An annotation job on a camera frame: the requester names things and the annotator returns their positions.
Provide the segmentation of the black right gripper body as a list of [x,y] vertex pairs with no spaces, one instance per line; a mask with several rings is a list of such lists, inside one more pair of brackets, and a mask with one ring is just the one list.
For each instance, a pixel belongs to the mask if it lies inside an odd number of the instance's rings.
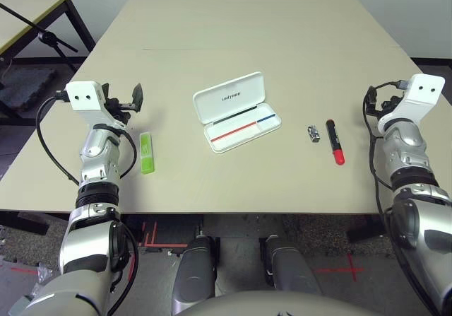
[[366,115],[381,119],[383,116],[391,113],[403,99],[402,97],[392,96],[390,100],[383,101],[381,110],[376,109],[376,94],[370,94],[366,99]]

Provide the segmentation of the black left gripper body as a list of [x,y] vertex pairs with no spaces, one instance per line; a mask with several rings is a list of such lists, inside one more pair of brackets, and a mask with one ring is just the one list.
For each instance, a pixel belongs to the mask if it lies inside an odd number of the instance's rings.
[[117,98],[106,99],[105,108],[115,120],[123,124],[128,124],[131,118],[130,111],[137,112],[135,103],[120,103]]

